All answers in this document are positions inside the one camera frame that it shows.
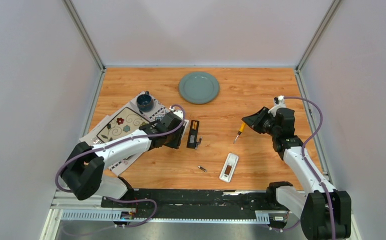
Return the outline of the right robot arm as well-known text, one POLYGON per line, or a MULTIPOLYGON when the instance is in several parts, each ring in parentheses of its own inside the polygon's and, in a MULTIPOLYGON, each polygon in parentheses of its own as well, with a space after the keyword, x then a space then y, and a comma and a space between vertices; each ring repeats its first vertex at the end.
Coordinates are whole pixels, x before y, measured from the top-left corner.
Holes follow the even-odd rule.
POLYGON ((255 132, 271 136, 274 151, 293 170, 304 191, 299 193, 289 182, 272 182, 266 203, 274 210, 284 206, 296 215, 308 240, 349 238, 351 198, 327 181, 310 160, 305 144, 295 134, 294 113, 286 107, 263 107, 242 118, 255 132))

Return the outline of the yellow handled screwdriver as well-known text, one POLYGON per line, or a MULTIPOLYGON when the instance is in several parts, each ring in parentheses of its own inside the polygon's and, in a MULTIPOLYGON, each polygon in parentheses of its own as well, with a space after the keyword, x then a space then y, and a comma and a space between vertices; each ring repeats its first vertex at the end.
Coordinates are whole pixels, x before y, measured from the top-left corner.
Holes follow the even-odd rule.
POLYGON ((237 132, 237 135, 236 135, 236 138, 234 139, 233 141, 233 144, 236 143, 237 139, 241 136, 241 134, 243 133, 244 129, 245 129, 245 126, 246 126, 246 123, 242 123, 238 132, 237 132))

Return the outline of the white remote with batteries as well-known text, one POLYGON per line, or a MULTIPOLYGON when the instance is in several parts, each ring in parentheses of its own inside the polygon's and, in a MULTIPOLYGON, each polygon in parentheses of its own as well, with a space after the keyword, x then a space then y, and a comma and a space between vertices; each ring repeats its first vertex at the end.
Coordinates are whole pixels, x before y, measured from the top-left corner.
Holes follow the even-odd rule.
POLYGON ((233 153, 229 153, 224 166, 219 175, 219 179, 223 182, 229 183, 232 180, 236 165, 238 163, 239 156, 233 153))

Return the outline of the white remote with QR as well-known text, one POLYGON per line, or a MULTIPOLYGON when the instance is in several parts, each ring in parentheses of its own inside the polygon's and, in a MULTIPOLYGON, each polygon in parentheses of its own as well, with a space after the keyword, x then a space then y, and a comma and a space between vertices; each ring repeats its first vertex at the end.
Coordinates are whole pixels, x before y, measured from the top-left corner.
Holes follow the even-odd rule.
POLYGON ((182 130, 181 140, 184 138, 186 131, 188 130, 189 122, 190 121, 188 119, 185 119, 183 122, 183 130, 182 130))

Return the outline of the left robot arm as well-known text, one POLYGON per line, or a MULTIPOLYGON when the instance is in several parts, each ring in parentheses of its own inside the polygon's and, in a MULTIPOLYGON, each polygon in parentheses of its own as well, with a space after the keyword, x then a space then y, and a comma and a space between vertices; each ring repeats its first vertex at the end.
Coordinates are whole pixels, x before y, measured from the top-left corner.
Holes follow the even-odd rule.
POLYGON ((133 202, 133 193, 123 180, 105 175, 104 170, 162 146, 178 149, 184 131, 183 117, 180 110, 168 112, 161 120, 143 125, 125 137, 92 146, 80 142, 58 170, 57 177, 80 201, 99 195, 113 198, 119 206, 126 208, 133 202))

